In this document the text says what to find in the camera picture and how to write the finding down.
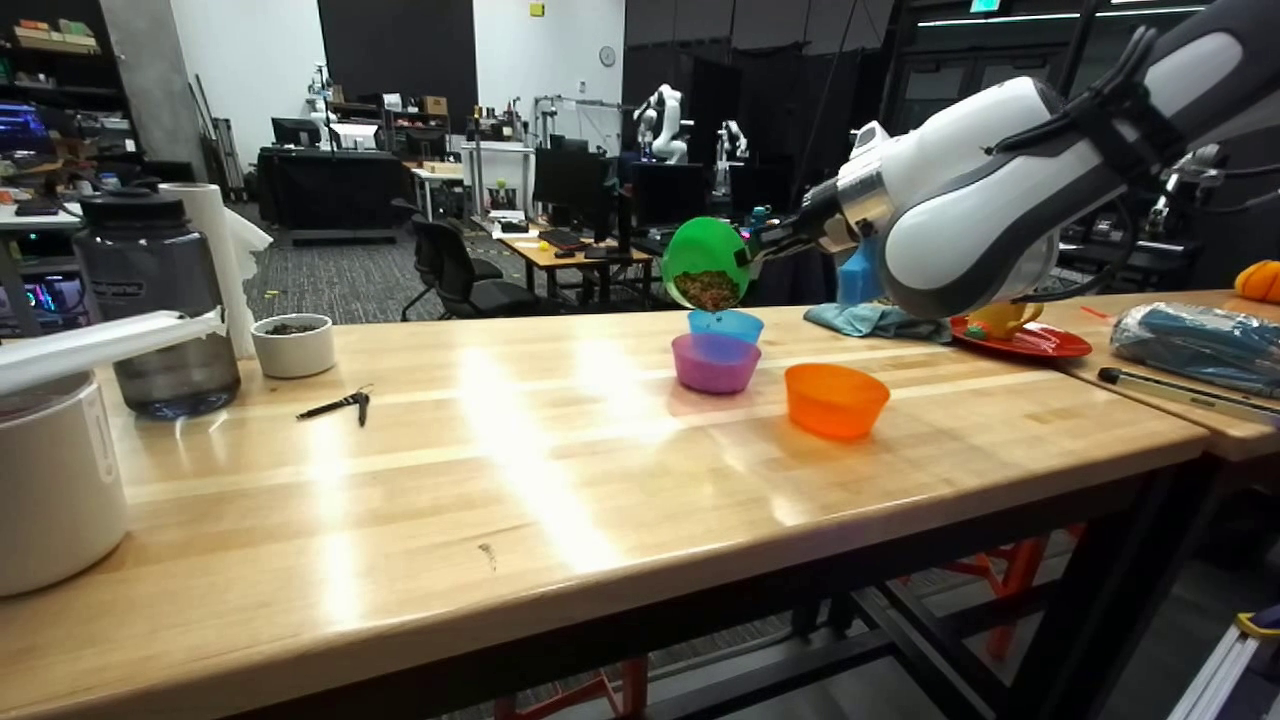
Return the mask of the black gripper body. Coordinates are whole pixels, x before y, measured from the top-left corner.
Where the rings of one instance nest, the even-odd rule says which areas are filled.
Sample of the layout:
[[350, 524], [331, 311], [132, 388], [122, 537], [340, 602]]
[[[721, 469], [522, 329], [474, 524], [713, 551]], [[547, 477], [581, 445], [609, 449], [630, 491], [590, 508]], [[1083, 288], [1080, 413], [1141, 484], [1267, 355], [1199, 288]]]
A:
[[839, 190], [832, 180], [808, 186], [787, 221], [770, 223], [754, 235], [756, 260], [781, 260], [806, 247], [822, 247], [829, 254], [843, 254], [856, 247], [856, 230], [843, 223]]

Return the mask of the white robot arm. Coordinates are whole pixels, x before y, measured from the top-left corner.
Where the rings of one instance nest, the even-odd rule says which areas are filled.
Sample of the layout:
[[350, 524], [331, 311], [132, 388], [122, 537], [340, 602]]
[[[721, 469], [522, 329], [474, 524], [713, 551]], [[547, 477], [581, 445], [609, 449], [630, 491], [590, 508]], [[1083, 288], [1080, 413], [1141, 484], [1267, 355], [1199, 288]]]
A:
[[1065, 100], [1037, 74], [980, 87], [914, 132], [863, 123], [848, 158], [792, 221], [754, 240], [765, 262], [816, 242], [829, 221], [870, 235], [884, 291], [914, 315], [1029, 294], [1052, 230], [1223, 139], [1280, 92], [1280, 4], [1211, 0]]

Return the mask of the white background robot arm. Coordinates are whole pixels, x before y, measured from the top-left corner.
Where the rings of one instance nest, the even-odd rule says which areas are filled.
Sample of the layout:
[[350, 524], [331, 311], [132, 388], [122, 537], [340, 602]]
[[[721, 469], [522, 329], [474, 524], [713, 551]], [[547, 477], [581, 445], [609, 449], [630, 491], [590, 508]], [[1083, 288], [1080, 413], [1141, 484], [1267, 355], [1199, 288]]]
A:
[[638, 149], [657, 165], [685, 165], [688, 139], [685, 139], [685, 92], [672, 83], [662, 83], [647, 100], [633, 106], [638, 123]]

